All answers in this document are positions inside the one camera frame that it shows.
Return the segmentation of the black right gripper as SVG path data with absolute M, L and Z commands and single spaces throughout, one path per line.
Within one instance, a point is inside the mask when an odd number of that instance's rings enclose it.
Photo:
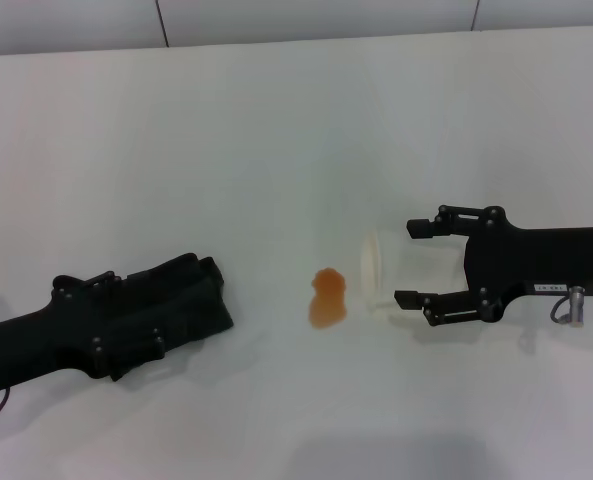
M 412 239 L 458 235 L 466 242 L 469 291 L 446 294 L 397 290 L 402 310 L 419 310 L 432 327 L 498 322 L 509 303 L 524 296 L 554 296 L 581 287 L 593 296 L 593 227 L 521 229 L 500 206 L 441 205 L 432 219 L 410 219 Z

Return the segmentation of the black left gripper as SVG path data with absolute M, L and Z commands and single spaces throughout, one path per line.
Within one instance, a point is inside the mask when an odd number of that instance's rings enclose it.
M 137 367 L 163 359 L 166 343 L 159 328 L 109 337 L 109 300 L 121 287 L 176 290 L 210 270 L 210 256 L 186 253 L 126 277 L 114 271 L 87 280 L 58 275 L 46 307 L 0 322 L 0 391 L 65 369 L 118 381 Z

